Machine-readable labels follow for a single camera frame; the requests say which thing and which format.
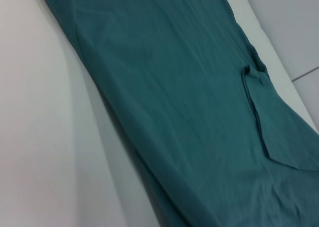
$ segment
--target teal fabric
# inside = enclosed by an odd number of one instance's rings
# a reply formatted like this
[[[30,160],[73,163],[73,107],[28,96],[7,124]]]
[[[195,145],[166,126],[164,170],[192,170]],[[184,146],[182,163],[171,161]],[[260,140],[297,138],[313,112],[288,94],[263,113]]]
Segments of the teal fabric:
[[[227,0],[46,2],[170,226],[319,226],[319,136],[278,96]]]

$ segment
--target green cloth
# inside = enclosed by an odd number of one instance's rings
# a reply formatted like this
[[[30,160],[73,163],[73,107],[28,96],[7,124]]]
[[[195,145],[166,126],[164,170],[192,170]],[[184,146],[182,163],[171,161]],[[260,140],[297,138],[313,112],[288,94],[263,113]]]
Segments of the green cloth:
[[[319,136],[227,0],[46,0],[172,227],[319,226]]]

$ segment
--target white surface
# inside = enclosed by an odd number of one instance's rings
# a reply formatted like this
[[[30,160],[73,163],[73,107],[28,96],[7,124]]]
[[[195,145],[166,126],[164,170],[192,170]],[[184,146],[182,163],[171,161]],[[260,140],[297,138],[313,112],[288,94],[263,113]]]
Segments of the white surface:
[[[246,0],[229,0],[273,82],[313,125]],[[0,226],[156,227],[98,91],[43,0],[0,0]]]
[[[319,128],[319,69],[294,81],[294,85]]]
[[[290,78],[319,66],[318,0],[248,0]]]

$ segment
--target tile grout line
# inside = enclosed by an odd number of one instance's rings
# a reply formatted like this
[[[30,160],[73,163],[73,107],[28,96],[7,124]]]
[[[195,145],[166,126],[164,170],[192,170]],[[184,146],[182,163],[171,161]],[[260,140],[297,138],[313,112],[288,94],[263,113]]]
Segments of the tile grout line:
[[[316,68],[314,68],[314,69],[311,69],[311,70],[308,71],[308,72],[305,72],[304,74],[301,74],[300,76],[298,76],[298,77],[296,77],[296,78],[294,78],[294,79],[292,79],[291,82],[294,82],[294,81],[296,81],[296,80],[298,80],[298,79],[301,79],[302,77],[308,75],[309,73],[312,73],[313,71],[316,71],[317,69],[319,69],[319,66],[316,67]]]

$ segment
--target teal garment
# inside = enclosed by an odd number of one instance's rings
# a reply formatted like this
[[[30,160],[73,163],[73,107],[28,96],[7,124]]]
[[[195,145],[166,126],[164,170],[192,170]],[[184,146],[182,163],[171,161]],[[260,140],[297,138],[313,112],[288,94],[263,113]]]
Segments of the teal garment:
[[[319,136],[278,96],[227,0],[46,2],[169,226],[319,226]]]

